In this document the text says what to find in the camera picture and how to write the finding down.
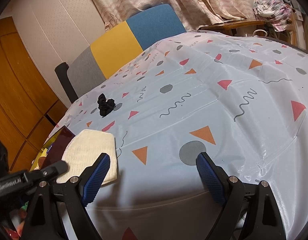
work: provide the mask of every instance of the white patterned sheet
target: white patterned sheet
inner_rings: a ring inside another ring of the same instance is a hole
[[[101,93],[117,104],[104,118]],[[291,47],[214,32],[164,39],[77,100],[51,135],[63,125],[115,136],[119,178],[86,208],[104,240],[204,239],[220,206],[197,172],[201,151],[242,182],[269,182],[288,239],[307,222],[308,55]]]

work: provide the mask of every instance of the metal screw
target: metal screw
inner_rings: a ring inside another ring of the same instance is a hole
[[[269,185],[268,182],[265,180],[262,180],[261,184],[263,187],[267,187]]]
[[[74,176],[74,177],[70,178],[70,182],[71,182],[71,183],[76,183],[76,182],[78,182],[78,177]]]
[[[238,178],[236,178],[235,176],[230,176],[230,182],[236,183],[238,182]]]
[[[40,186],[40,187],[45,187],[46,184],[47,184],[47,182],[46,182],[45,180],[43,180],[43,181],[41,181],[41,182],[39,183],[39,186]]]

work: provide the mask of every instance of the brown wooden cabinet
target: brown wooden cabinet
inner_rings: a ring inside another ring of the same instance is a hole
[[[12,172],[30,168],[66,111],[31,60],[12,17],[1,19],[0,141]]]

